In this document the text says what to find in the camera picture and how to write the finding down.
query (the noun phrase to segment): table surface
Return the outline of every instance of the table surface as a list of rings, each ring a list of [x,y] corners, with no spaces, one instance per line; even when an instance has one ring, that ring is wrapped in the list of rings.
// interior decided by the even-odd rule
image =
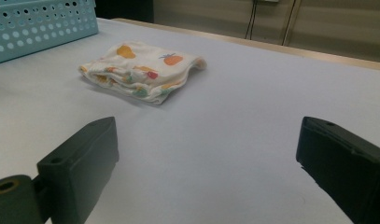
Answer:
[[[301,121],[326,119],[380,147],[380,69],[98,23],[98,35],[0,63],[0,178],[35,177],[73,133],[114,116],[120,162],[87,223],[351,223],[295,161]],[[125,40],[208,67],[159,106],[78,73]]]

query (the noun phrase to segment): basket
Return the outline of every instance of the basket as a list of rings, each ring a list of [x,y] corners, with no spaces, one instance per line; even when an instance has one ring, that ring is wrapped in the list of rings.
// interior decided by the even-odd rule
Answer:
[[[98,33],[94,0],[0,0],[0,63]]]

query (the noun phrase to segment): folded towel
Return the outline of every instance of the folded towel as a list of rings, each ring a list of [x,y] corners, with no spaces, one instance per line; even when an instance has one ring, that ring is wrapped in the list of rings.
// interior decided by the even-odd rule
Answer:
[[[103,88],[159,105],[171,91],[186,83],[192,67],[205,69],[206,62],[183,52],[124,42],[78,70]]]

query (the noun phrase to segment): beige wall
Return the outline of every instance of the beige wall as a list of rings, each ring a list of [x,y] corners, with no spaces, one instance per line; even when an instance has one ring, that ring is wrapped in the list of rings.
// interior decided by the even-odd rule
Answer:
[[[380,62],[380,0],[302,0],[286,45]]]
[[[251,8],[252,0],[154,0],[155,23],[240,38]],[[380,0],[259,0],[253,39],[380,62]]]
[[[281,44],[294,0],[259,1],[253,39]],[[252,0],[154,0],[155,23],[244,38]]]

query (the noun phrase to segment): fruit print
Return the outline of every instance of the fruit print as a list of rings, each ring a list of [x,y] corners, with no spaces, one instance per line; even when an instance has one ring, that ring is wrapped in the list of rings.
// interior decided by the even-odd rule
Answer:
[[[175,53],[163,55],[163,56],[161,56],[161,58],[163,58],[163,62],[169,66],[173,66],[173,65],[183,61],[183,59],[184,59],[181,56],[175,55]]]
[[[116,69],[117,69],[116,67],[107,67],[106,71],[113,73],[114,70],[116,70]]]
[[[105,76],[96,76],[97,80],[102,83],[107,83],[107,77]]]
[[[146,75],[151,78],[151,79],[155,79],[158,77],[158,73],[155,73],[155,72],[147,72]]]
[[[156,72],[154,69],[146,67],[146,66],[135,66],[134,69],[138,69],[143,72]]]
[[[132,94],[138,97],[145,97],[148,95],[147,90],[143,87],[137,87],[136,90],[132,92]]]
[[[127,59],[133,59],[136,57],[136,55],[132,52],[132,49],[126,45],[122,45],[118,48],[117,54]]]
[[[173,87],[173,86],[175,86],[175,85],[179,85],[180,83],[181,83],[181,82],[178,81],[178,82],[173,82],[173,83],[164,84],[164,85],[161,86],[161,88],[162,88],[163,90],[167,90],[167,89],[169,89],[169,88],[171,88],[171,87]]]
[[[86,69],[84,66],[80,66],[79,69],[81,69],[82,72],[88,72],[88,69]]]
[[[123,77],[122,81],[125,82],[125,83],[131,83],[132,82],[132,77],[131,76]]]
[[[167,95],[169,94],[170,92],[172,92],[174,89],[172,88],[169,88],[169,89],[166,89],[166,90],[161,90],[161,95]]]

